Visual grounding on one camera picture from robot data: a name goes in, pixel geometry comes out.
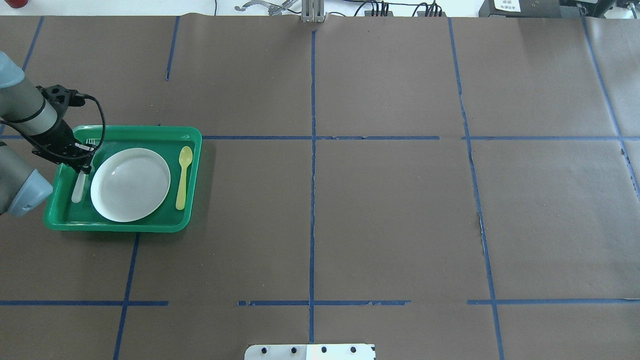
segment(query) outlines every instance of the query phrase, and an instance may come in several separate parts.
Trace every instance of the white bracket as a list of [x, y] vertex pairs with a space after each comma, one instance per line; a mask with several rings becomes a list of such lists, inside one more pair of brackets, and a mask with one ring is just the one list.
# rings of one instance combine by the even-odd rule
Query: white bracket
[[369, 344], [252, 345], [244, 360], [375, 360]]
[[302, 0], [302, 22], [324, 22], [324, 0]]

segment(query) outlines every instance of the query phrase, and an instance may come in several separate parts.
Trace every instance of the label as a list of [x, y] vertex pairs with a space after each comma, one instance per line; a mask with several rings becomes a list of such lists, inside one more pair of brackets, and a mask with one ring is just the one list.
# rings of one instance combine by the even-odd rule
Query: label
[[496, 10], [520, 12], [520, 0], [493, 0]]

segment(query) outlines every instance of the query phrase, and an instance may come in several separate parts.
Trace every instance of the utensil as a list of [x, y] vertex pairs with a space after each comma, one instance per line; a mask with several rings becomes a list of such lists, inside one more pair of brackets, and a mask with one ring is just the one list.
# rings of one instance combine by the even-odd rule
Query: utensil
[[155, 151], [135, 147], [112, 155], [91, 183], [93, 207], [115, 222], [132, 222], [153, 213], [171, 184], [169, 165]]
[[180, 156], [178, 162], [182, 167], [180, 173], [180, 183], [178, 184], [178, 196], [175, 198], [175, 208], [178, 210], [184, 209], [184, 203], [187, 200], [187, 168], [193, 161], [193, 151], [188, 146], [185, 146], [180, 150]]
[[[100, 139], [86, 139], [87, 145], [96, 146]], [[93, 168], [93, 158], [91, 158], [90, 166]], [[82, 200], [82, 196], [84, 194], [84, 182], [86, 181], [86, 175], [84, 172], [80, 171], [78, 173], [78, 178], [76, 180], [76, 185], [74, 186], [74, 191], [71, 193], [71, 202], [77, 204]]]

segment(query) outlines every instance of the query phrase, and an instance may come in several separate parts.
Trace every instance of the spoon handle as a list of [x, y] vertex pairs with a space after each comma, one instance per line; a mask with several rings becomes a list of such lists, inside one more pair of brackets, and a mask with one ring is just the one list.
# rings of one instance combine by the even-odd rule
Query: spoon handle
[[187, 200], [187, 167], [182, 166], [180, 173], [180, 183], [178, 184], [178, 197], [175, 199], [175, 208], [184, 210], [184, 204]]

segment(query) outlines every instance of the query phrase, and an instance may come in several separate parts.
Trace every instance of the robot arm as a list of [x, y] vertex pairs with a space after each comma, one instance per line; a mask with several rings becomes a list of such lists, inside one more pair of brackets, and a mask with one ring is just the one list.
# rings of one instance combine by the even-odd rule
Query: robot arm
[[[98, 146], [77, 141], [63, 116], [69, 106], [82, 106], [94, 97], [56, 85], [33, 86], [24, 72], [0, 51], [0, 123], [18, 131], [34, 146], [32, 151], [55, 164], [66, 164], [76, 172], [89, 174], [93, 154]], [[52, 192], [51, 185], [20, 159], [5, 143], [0, 142], [0, 215], [9, 212], [21, 216], [44, 201]]]

